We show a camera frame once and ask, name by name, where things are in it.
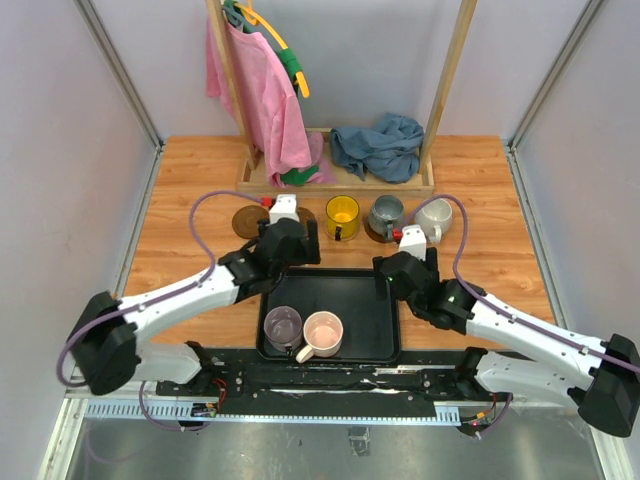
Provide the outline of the yellow cup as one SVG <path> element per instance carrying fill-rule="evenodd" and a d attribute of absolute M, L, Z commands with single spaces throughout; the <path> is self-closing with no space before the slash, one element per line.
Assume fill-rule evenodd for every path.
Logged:
<path fill-rule="evenodd" d="M 325 207 L 326 229 L 341 237 L 353 235 L 360 228 L 361 209 L 358 202 L 347 195 L 331 198 Z"/>

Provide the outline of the white cup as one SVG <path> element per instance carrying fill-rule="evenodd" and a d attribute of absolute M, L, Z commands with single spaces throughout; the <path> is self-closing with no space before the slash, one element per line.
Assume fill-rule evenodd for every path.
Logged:
<path fill-rule="evenodd" d="M 414 216 L 431 244 L 440 244 L 453 219 L 453 209 L 445 199 L 435 199 L 423 206 Z"/>

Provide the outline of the grey mug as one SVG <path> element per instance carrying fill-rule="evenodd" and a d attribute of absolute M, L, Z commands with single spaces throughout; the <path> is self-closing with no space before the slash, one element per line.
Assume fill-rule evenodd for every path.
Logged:
<path fill-rule="evenodd" d="M 393 195 L 382 195 L 372 204 L 367 224 L 371 230 L 388 243 L 393 241 L 393 232 L 405 222 L 405 209 L 402 201 Z"/>

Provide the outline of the pink mug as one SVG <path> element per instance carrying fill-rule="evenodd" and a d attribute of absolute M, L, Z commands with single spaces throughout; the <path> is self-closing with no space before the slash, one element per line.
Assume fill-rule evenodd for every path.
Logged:
<path fill-rule="evenodd" d="M 344 327 L 340 318 L 329 311 L 311 314 L 303 326 L 305 345 L 296 354 L 297 363 L 305 363 L 312 357 L 329 358 L 340 349 Z"/>

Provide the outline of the purple cup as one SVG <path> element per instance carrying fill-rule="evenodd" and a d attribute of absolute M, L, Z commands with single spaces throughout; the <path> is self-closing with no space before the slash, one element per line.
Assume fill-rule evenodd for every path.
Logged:
<path fill-rule="evenodd" d="M 276 350 L 292 356 L 302 342 L 302 318 L 294 308 L 278 306 L 267 313 L 263 331 Z"/>

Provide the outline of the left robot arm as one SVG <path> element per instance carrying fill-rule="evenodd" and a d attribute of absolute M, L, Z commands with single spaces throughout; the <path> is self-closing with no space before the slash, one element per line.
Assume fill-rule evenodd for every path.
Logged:
<path fill-rule="evenodd" d="M 320 262 L 318 225 L 282 218 L 212 267 L 166 287 L 114 299 L 90 298 L 63 349 L 83 375 L 83 385 L 102 396 L 130 381 L 171 381 L 190 394 L 207 393 L 214 371 L 194 348 L 147 349 L 144 342 L 202 313 L 271 292 L 294 266 Z"/>

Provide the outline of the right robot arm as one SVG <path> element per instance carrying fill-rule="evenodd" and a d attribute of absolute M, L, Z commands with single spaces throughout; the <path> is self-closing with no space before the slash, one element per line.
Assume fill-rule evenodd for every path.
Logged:
<path fill-rule="evenodd" d="M 411 313 L 437 329 L 498 343 L 507 357 L 469 348 L 453 375 L 455 392 L 474 400 L 488 391 L 573 407 L 590 426 L 631 435 L 639 412 L 639 351 L 619 334 L 578 334 L 521 312 L 482 288 L 439 276 L 437 251 L 376 257 L 379 279 Z"/>

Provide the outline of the left woven rattan coaster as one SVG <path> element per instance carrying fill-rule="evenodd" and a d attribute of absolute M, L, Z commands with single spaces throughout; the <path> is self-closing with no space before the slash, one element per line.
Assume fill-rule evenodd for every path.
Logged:
<path fill-rule="evenodd" d="M 353 235 L 351 236 L 347 236 L 347 237 L 341 237 L 339 240 L 336 239 L 335 237 L 335 233 L 332 231 L 327 230 L 326 228 L 322 228 L 321 229 L 322 235 L 324 237 L 326 237 L 330 242 L 340 242 L 340 243 L 345 243 L 345 242 L 350 242 L 353 241 L 360 233 L 360 231 L 356 231 Z"/>

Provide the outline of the brown wooden saucer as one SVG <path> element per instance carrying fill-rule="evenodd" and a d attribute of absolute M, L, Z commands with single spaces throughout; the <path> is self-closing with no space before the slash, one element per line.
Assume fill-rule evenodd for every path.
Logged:
<path fill-rule="evenodd" d="M 377 243 L 399 244 L 403 237 L 401 230 L 395 228 L 392 223 L 384 225 L 382 234 L 374 230 L 368 222 L 364 223 L 364 230 L 369 238 Z"/>
<path fill-rule="evenodd" d="M 259 223 L 269 220 L 268 211 L 258 205 L 240 208 L 232 217 L 232 230 L 243 239 L 251 239 L 259 235 Z"/>
<path fill-rule="evenodd" d="M 299 222 L 302 224 L 302 226 L 305 229 L 305 232 L 309 231 L 308 225 L 309 225 L 310 222 L 312 222 L 314 224 L 317 224 L 317 220 L 316 220 L 315 215 L 309 209 L 304 208 L 304 207 L 298 207 L 297 210 L 296 210 L 296 213 L 297 213 L 297 215 L 299 217 Z"/>

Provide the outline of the black plastic tray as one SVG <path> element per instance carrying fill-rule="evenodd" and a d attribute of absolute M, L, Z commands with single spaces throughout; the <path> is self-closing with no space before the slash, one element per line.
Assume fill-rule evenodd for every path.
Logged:
<path fill-rule="evenodd" d="M 398 304 L 389 287 L 381 290 L 372 269 L 292 268 L 281 283 L 261 297 L 256 350 L 271 362 L 291 362 L 267 340 L 264 322 L 275 307 L 289 306 L 302 318 L 317 311 L 337 315 L 344 326 L 342 345 L 313 363 L 390 364 L 401 352 Z"/>

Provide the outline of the green cloth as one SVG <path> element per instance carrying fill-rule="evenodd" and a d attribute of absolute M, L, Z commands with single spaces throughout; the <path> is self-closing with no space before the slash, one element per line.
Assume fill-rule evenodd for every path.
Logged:
<path fill-rule="evenodd" d="M 298 168 L 292 168 L 284 174 L 280 175 L 280 180 L 287 186 L 303 186 L 306 184 L 317 172 L 319 167 L 317 165 L 310 166 L 305 170 Z"/>

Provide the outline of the wooden clothes rack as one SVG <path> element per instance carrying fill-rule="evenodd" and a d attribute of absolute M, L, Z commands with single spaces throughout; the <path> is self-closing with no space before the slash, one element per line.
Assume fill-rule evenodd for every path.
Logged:
<path fill-rule="evenodd" d="M 364 181 L 358 180 L 333 165 L 331 171 L 336 178 L 334 183 L 312 183 L 302 187 L 286 188 L 284 191 L 286 193 L 295 193 L 305 198 L 329 197 L 338 193 L 349 192 L 364 196 L 394 193 L 415 198 L 431 195 L 435 189 L 431 148 L 440 125 L 469 27 L 476 10 L 476 5 L 477 3 L 475 1 L 463 1 L 460 4 L 446 59 L 429 114 L 425 137 L 420 149 L 420 166 L 418 173 L 406 183 L 389 184 L 373 177 L 369 177 Z M 244 99 L 239 90 L 237 70 L 232 58 L 232 45 L 225 27 L 226 20 L 223 18 L 222 3 L 220 1 L 208 1 L 206 7 L 210 18 L 209 25 L 217 42 L 217 50 L 221 55 L 222 70 L 229 88 L 233 117 L 238 125 L 240 137 L 245 144 L 244 160 L 239 170 L 236 189 L 249 194 L 267 194 L 274 196 L 282 190 L 271 186 L 266 180 L 266 170 L 264 168 L 266 162 L 264 161 L 262 153 L 255 149 L 251 141 Z"/>

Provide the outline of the blue crumpled cloth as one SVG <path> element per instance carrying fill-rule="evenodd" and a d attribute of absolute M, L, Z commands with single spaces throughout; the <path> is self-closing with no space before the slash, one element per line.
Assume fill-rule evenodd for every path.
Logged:
<path fill-rule="evenodd" d="M 423 127 L 413 118 L 386 113 L 372 127 L 341 126 L 329 133 L 334 163 L 364 181 L 368 174 L 391 184 L 419 170 Z"/>

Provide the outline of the pink shirt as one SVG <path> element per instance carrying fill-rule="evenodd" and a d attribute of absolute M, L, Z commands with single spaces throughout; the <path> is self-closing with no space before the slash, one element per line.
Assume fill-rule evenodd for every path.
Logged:
<path fill-rule="evenodd" d="M 291 80 L 266 38 L 259 32 L 243 33 L 232 26 L 227 27 L 227 33 L 249 132 L 254 146 L 264 154 L 267 180 L 285 187 L 281 174 L 317 165 L 319 171 L 307 183 L 334 183 L 323 135 L 305 129 Z"/>

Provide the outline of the yellow clothes hanger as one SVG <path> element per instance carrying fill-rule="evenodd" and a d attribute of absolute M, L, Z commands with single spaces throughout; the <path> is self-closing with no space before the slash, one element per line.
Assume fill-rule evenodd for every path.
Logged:
<path fill-rule="evenodd" d="M 242 15 L 252 25 L 259 25 L 272 37 L 276 42 L 279 49 L 276 51 L 276 56 L 281 61 L 284 69 L 294 86 L 294 90 L 302 94 L 302 97 L 307 99 L 311 96 L 311 90 L 306 79 L 303 68 L 293 50 L 285 42 L 282 36 L 277 30 L 266 21 L 260 14 L 258 14 L 252 7 L 252 2 L 247 4 L 241 4 L 239 2 L 234 3 L 235 8 L 239 8 Z"/>

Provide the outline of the green clothes hanger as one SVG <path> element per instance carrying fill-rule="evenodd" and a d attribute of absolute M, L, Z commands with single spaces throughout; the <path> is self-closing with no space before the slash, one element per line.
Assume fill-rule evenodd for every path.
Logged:
<path fill-rule="evenodd" d="M 244 33 L 256 33 L 257 30 L 255 27 L 262 25 L 279 46 L 275 54 L 283 65 L 293 86 L 295 88 L 302 87 L 303 85 L 308 86 L 303 68 L 293 50 L 288 47 L 286 42 L 271 25 L 264 22 L 260 15 L 249 6 L 241 5 L 237 1 L 224 1 L 222 8 L 227 15 L 232 17 L 230 23 L 234 26 L 241 25 Z"/>

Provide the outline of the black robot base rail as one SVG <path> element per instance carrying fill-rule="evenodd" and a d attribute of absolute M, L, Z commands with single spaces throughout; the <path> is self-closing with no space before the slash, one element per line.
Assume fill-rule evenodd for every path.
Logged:
<path fill-rule="evenodd" d="M 143 391 L 156 419 L 295 423 L 485 424 L 505 393 L 473 384 L 480 350 L 403 351 L 387 365 L 350 360 L 267 360 L 254 349 L 208 349 L 202 373 L 186 384 L 150 381 Z"/>

